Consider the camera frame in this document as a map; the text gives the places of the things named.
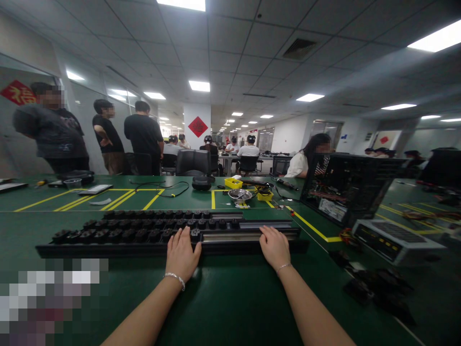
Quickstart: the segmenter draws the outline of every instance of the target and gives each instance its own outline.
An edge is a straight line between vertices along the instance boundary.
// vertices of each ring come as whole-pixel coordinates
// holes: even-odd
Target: red diamond sign
[[[194,121],[189,124],[189,128],[197,137],[200,137],[203,132],[208,129],[208,126],[200,119],[200,117],[196,117]]]

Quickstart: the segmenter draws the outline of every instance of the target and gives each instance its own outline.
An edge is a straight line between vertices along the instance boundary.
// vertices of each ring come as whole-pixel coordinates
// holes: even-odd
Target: yellow box
[[[224,179],[224,185],[231,189],[242,188],[243,182],[234,178]]]

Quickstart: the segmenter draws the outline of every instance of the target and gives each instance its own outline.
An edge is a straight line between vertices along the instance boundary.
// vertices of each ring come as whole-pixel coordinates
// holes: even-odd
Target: white shirt
[[[241,147],[237,156],[259,156],[259,148],[257,146]]]
[[[238,153],[240,150],[240,146],[237,143],[235,143],[235,145],[233,145],[233,143],[228,144],[226,147],[226,150],[232,150],[232,149],[234,149],[233,153]]]
[[[307,157],[303,152],[298,152],[290,160],[290,166],[288,167],[285,178],[296,178],[301,172],[307,171]]]

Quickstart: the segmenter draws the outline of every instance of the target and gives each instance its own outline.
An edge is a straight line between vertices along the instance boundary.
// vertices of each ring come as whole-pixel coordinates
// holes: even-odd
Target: plastic cup
[[[81,179],[69,179],[64,181],[68,190],[81,189],[82,180]],[[72,193],[79,193],[79,190],[71,191]]]

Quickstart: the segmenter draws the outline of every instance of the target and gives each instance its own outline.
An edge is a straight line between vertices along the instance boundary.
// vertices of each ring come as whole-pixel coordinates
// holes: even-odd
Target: metal bowl
[[[229,191],[229,197],[234,203],[243,203],[253,197],[253,194],[247,190],[233,189]]]

